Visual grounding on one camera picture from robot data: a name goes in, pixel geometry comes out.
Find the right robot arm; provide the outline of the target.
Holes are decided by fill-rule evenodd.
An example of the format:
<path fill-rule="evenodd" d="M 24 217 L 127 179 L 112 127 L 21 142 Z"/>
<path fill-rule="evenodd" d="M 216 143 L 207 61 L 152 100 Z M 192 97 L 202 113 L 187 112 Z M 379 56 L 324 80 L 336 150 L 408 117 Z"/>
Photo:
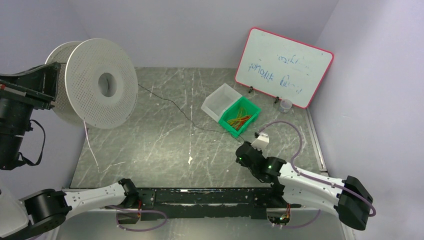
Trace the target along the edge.
<path fill-rule="evenodd" d="M 346 226 L 363 231 L 374 215 L 373 197 L 354 176 L 333 178 L 316 174 L 262 152 L 244 142 L 236 151 L 235 161 L 261 183 L 270 184 L 277 199 L 332 214 Z"/>

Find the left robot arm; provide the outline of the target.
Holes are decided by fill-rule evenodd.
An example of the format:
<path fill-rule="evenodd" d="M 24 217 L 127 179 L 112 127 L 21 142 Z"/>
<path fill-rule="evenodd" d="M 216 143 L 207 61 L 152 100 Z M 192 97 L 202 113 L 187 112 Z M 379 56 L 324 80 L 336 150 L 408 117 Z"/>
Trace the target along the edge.
<path fill-rule="evenodd" d="M 0 168 L 11 171 L 22 166 L 35 167 L 20 147 L 36 121 L 33 110 L 50 110 L 56 100 L 62 64 L 51 62 L 0 77 Z M 139 200 L 134 183 L 123 178 L 112 185 L 77 192 L 44 189 L 16 198 L 4 185 L 0 187 L 0 237 L 3 240 L 33 240 L 66 220 L 102 207 L 128 208 Z"/>

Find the grey perforated spool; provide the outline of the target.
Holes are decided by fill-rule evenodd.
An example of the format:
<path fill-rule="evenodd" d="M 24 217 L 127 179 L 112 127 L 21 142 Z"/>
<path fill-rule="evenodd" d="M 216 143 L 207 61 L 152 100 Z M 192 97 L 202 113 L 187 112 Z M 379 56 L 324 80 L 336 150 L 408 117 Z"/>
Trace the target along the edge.
<path fill-rule="evenodd" d="M 56 47 L 45 63 L 59 63 L 53 111 L 77 127 L 113 129 L 136 106 L 138 79 L 127 53 L 116 43 L 92 38 Z"/>

